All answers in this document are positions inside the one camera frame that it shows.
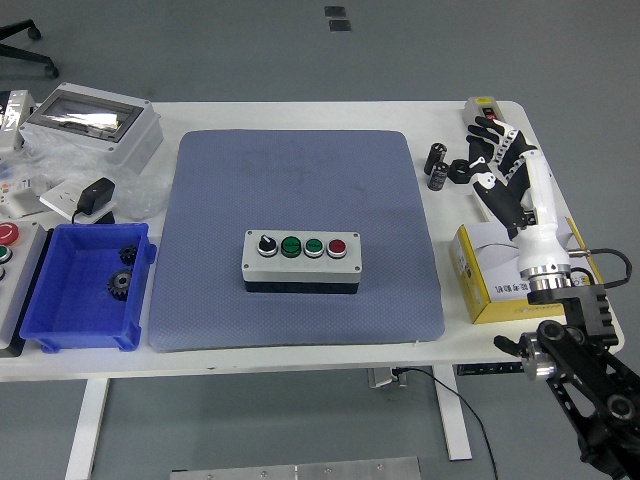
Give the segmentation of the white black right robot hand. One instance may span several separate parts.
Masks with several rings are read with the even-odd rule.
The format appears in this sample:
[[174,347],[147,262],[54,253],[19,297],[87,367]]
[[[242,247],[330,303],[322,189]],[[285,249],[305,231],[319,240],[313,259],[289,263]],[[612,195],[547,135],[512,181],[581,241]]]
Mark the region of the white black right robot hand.
[[519,250],[521,277],[569,276],[557,238],[549,165],[539,147],[505,122],[477,116],[468,126],[470,183]]

